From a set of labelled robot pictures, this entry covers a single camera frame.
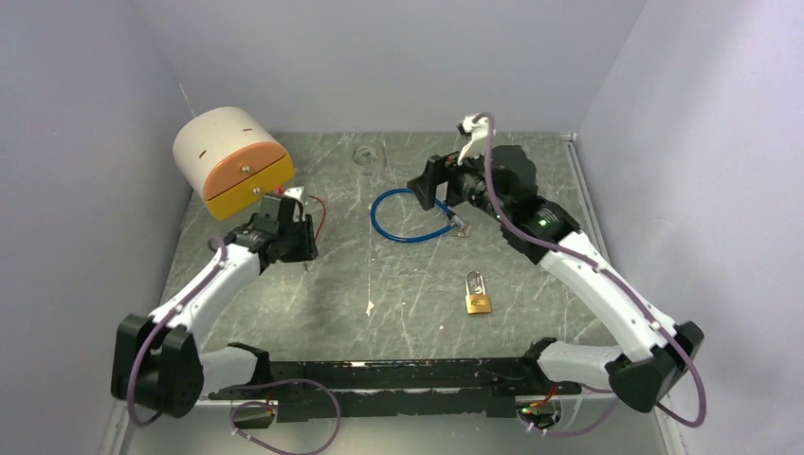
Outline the red cable padlock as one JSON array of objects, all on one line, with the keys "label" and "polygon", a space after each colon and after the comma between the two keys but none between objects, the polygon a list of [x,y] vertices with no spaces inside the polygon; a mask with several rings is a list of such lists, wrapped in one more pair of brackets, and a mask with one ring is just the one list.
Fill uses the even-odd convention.
[{"label": "red cable padlock", "polygon": [[316,229],[315,229],[315,236],[314,236],[315,241],[317,242],[319,240],[319,238],[320,238],[323,226],[324,226],[324,224],[325,224],[325,222],[327,220],[328,209],[327,209],[326,203],[320,197],[315,196],[315,195],[310,195],[310,198],[314,202],[316,202],[318,207],[319,207],[319,211],[317,212],[317,215],[318,215],[319,218],[318,218],[317,226],[316,226]]}]

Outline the brass padlock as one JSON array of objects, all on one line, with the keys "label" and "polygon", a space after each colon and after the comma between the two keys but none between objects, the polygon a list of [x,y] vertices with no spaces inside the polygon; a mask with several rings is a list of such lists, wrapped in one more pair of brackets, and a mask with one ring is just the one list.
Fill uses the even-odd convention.
[{"label": "brass padlock", "polygon": [[466,312],[470,316],[487,315],[492,312],[490,297],[487,295],[484,276],[478,270],[470,270],[465,275]]}]

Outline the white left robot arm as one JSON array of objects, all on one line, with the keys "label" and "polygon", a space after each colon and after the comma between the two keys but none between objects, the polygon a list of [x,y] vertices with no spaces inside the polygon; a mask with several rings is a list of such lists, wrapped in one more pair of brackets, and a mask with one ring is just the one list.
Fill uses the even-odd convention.
[{"label": "white left robot arm", "polygon": [[147,316],[130,314],[121,321],[111,393],[125,402],[136,426],[149,426],[163,415],[183,417],[199,398],[222,390],[237,389],[248,398],[269,390],[273,376],[267,351],[231,342],[202,354],[198,344],[235,296],[272,264],[318,257],[306,199],[302,187],[264,195],[245,223],[209,240],[212,259],[177,294]]}]

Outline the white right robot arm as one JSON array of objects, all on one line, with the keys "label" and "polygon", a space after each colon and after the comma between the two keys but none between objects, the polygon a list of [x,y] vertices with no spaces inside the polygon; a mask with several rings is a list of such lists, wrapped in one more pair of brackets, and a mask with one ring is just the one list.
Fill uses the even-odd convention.
[{"label": "white right robot arm", "polygon": [[580,346],[545,338],[521,368],[524,387],[534,393],[556,382],[575,382],[613,392],[633,410],[649,412],[686,374],[698,393],[698,415],[684,425],[700,426],[706,414],[703,380],[693,360],[704,342],[693,321],[677,322],[646,302],[603,258],[579,222],[560,204],[539,194],[536,166],[519,146],[501,146],[503,163],[491,172],[480,158],[433,155],[407,183],[424,210],[438,202],[468,203],[501,225],[506,242],[567,286],[603,323],[615,343]]}]

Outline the white cylinder with coloured lid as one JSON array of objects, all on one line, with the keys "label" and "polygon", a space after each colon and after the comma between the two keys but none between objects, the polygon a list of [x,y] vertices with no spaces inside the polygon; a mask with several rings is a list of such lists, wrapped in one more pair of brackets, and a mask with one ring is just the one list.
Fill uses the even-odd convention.
[{"label": "white cylinder with coloured lid", "polygon": [[290,182],[290,153],[237,107],[212,109],[178,132],[173,157],[208,213],[223,221]]}]

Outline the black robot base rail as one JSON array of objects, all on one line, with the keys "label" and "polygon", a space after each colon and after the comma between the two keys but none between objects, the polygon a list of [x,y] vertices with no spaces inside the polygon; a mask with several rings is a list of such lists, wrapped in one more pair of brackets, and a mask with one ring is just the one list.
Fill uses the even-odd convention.
[{"label": "black robot base rail", "polygon": [[532,359],[471,357],[372,361],[276,361],[257,387],[232,386],[213,402],[270,401],[281,423],[347,417],[482,414],[512,418],[546,397],[578,395]]}]

